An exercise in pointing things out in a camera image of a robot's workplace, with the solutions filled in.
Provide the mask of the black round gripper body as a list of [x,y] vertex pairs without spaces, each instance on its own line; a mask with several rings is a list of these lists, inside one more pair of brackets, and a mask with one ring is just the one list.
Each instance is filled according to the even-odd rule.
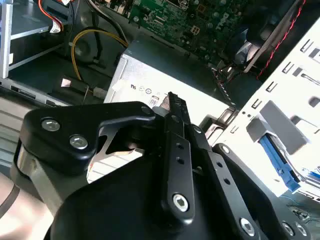
[[191,165],[141,157],[70,195],[53,240],[235,240],[217,196]]

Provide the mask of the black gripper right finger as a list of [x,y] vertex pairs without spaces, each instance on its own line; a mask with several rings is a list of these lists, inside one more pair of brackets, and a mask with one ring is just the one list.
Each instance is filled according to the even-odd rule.
[[207,190],[201,201],[217,207],[212,216],[220,240],[311,240],[307,226],[225,144],[210,147],[190,122],[187,104],[178,99],[192,159]]

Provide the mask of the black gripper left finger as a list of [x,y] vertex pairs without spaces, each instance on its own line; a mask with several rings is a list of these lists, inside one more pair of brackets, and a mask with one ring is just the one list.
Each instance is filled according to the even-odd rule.
[[86,174],[99,153],[141,148],[143,157],[190,164],[190,142],[178,106],[165,98],[168,113],[154,112],[139,101],[39,108],[22,122],[14,156],[17,176],[33,184],[56,215],[65,200],[89,185]]

